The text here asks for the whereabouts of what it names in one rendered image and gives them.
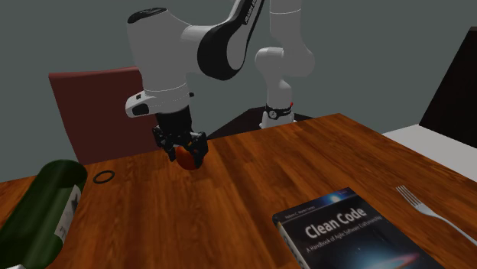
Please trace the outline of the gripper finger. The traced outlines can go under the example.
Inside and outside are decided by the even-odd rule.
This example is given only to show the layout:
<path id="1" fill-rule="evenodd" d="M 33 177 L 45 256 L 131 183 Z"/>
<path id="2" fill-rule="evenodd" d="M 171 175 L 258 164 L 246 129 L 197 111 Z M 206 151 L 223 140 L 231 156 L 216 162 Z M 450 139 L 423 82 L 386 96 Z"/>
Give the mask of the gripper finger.
<path id="1" fill-rule="evenodd" d="M 199 133 L 190 132 L 190 141 L 187 143 L 187 151 L 192 155 L 194 165 L 201 167 L 203 159 L 209 151 L 207 136 L 203 131 Z"/>
<path id="2" fill-rule="evenodd" d="M 156 145 L 167 153 L 170 162 L 174 162 L 176 160 L 176 152 L 172 140 L 163 133 L 159 125 L 152 128 L 152 133 Z"/>

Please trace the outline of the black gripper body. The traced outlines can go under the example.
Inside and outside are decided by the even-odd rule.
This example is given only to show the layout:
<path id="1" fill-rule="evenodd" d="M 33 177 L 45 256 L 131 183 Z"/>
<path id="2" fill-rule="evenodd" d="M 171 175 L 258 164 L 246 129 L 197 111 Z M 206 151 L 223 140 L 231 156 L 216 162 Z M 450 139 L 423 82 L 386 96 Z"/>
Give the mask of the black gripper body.
<path id="1" fill-rule="evenodd" d="M 155 117 L 160 130 L 173 143 L 186 144 L 191 140 L 193 129 L 189 106 L 177 112 L 156 113 Z"/>

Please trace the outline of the orange-red round fruit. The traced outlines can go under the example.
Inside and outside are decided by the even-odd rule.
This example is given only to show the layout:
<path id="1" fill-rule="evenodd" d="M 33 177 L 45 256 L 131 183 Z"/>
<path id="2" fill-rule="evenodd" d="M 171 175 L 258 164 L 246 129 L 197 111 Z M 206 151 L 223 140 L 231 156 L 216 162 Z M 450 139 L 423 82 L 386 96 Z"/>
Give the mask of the orange-red round fruit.
<path id="1" fill-rule="evenodd" d="M 196 170 L 195 160 L 193 155 L 184 147 L 178 146 L 175 148 L 177 163 L 185 170 Z"/>

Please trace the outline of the dark red chair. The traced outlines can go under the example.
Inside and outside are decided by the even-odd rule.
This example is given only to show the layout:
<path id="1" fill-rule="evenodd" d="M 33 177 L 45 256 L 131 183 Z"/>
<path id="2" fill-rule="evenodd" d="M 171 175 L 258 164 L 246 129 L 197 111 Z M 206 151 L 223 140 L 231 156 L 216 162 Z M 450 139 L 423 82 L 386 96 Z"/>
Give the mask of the dark red chair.
<path id="1" fill-rule="evenodd" d="M 77 160 L 94 164 L 157 150 L 155 117 L 129 118 L 128 97 L 142 90 L 135 66 L 50 73 L 54 98 Z"/>

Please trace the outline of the dark green bottle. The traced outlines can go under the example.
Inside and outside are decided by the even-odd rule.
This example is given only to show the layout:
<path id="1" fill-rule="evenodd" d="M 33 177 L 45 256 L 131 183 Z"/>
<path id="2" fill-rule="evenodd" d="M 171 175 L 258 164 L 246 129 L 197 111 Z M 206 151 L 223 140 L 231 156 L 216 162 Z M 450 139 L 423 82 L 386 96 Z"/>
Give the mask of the dark green bottle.
<path id="1" fill-rule="evenodd" d="M 80 203 L 86 168 L 45 164 L 0 228 L 0 269 L 45 269 L 60 253 Z"/>

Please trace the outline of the dark book with white title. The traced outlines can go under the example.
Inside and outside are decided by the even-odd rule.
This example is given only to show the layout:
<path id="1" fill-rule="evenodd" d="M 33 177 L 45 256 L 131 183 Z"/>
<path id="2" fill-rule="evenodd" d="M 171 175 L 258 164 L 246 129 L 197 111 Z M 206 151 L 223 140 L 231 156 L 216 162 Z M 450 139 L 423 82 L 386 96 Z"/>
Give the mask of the dark book with white title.
<path id="1" fill-rule="evenodd" d="M 300 269 L 445 269 L 349 187 L 272 221 Z"/>

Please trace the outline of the silver fork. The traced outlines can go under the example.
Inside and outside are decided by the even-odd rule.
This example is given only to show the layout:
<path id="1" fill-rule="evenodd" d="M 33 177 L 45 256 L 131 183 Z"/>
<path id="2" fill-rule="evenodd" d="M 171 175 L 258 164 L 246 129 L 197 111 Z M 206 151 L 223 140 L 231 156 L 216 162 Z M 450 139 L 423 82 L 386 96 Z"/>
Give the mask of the silver fork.
<path id="1" fill-rule="evenodd" d="M 420 213 L 422 213 L 426 216 L 431 216 L 431 217 L 434 217 L 436 219 L 440 219 L 440 220 L 444 221 L 446 224 L 450 225 L 456 231 L 458 231 L 461 235 L 463 235 L 467 240 L 469 240 L 471 243 L 473 243 L 475 246 L 477 246 L 477 240 L 475 240 L 472 236 L 468 235 L 466 232 L 464 232 L 458 226 L 454 225 L 451 221 L 449 221 L 449 220 L 443 218 L 442 216 L 438 215 L 437 213 L 435 213 L 431 208 L 429 208 L 426 204 L 424 204 L 422 201 L 420 201 L 406 186 L 404 186 L 404 185 L 396 186 L 395 189 L 418 212 L 420 212 Z"/>

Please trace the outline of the black cabinet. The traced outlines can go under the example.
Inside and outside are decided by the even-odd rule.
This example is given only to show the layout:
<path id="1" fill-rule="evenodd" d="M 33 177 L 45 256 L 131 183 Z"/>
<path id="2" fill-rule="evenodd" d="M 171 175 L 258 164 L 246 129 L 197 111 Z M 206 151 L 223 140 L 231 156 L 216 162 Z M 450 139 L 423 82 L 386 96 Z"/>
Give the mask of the black cabinet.
<path id="1" fill-rule="evenodd" d="M 477 26 L 468 30 L 419 126 L 477 149 Z"/>

